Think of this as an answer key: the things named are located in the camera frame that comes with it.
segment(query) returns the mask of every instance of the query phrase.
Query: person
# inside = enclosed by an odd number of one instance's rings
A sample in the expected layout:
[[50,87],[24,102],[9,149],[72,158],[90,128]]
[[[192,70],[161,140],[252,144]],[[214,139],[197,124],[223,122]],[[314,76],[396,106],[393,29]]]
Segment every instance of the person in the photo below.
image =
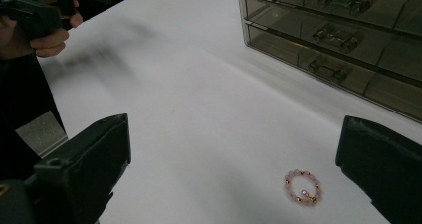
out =
[[[79,7],[78,0],[73,3]],[[69,19],[73,28],[83,22],[78,12],[63,18]],[[26,179],[40,160],[16,132],[19,127],[51,112],[64,129],[37,56],[58,55],[66,47],[68,38],[67,30],[56,29],[45,37],[29,41],[18,22],[0,15],[0,180]]]

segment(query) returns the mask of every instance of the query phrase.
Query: beaded bracelet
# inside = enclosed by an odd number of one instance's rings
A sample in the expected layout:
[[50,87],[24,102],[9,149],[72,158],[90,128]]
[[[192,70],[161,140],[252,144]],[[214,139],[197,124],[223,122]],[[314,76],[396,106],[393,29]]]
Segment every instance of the beaded bracelet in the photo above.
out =
[[[297,196],[294,191],[292,190],[292,179],[296,176],[302,176],[306,180],[308,180],[315,189],[314,196],[311,196],[307,191],[303,190],[301,192],[304,198]],[[319,186],[319,181],[316,177],[310,174],[308,171],[301,171],[301,170],[294,170],[289,171],[289,173],[285,176],[285,190],[288,196],[294,201],[304,206],[314,206],[317,204],[318,201],[321,200],[322,197],[322,190]]]

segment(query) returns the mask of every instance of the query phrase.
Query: hand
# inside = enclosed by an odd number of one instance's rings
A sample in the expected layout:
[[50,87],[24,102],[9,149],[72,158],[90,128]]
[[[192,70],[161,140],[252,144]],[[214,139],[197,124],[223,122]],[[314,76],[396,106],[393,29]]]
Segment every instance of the hand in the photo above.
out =
[[[43,0],[48,4],[55,0]],[[73,0],[74,7],[78,7],[78,0]],[[69,18],[72,27],[76,28],[83,22],[78,12]],[[56,29],[51,34],[28,41],[22,28],[16,21],[7,16],[0,16],[0,60],[12,59],[25,56],[35,51],[37,56],[50,57],[59,54],[65,48],[65,41],[69,33],[65,29]]]

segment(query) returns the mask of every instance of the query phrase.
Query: white tabletop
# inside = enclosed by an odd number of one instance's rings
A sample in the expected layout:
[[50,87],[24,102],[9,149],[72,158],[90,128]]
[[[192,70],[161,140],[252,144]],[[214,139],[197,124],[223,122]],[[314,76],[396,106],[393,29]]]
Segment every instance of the white tabletop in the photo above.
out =
[[[388,223],[334,163],[343,119],[422,142],[420,123],[246,47],[238,0],[126,0],[41,63],[69,137],[129,115],[102,224]],[[317,206],[285,195],[294,169],[320,180]]]

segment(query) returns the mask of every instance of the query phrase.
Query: black device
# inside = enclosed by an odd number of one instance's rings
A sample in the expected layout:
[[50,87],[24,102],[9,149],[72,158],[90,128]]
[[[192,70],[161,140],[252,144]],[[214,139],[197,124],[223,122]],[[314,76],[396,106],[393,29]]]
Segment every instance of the black device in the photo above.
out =
[[[0,14],[19,21],[28,39],[44,37],[53,29],[62,28],[56,6],[41,4],[38,0],[1,0]],[[57,0],[57,6],[66,16],[75,14],[72,0]],[[95,0],[110,4],[111,0]]]
[[101,119],[34,166],[0,181],[1,224],[94,224],[130,164],[126,114]]
[[422,223],[422,145],[378,123],[347,116],[335,164],[389,222]]

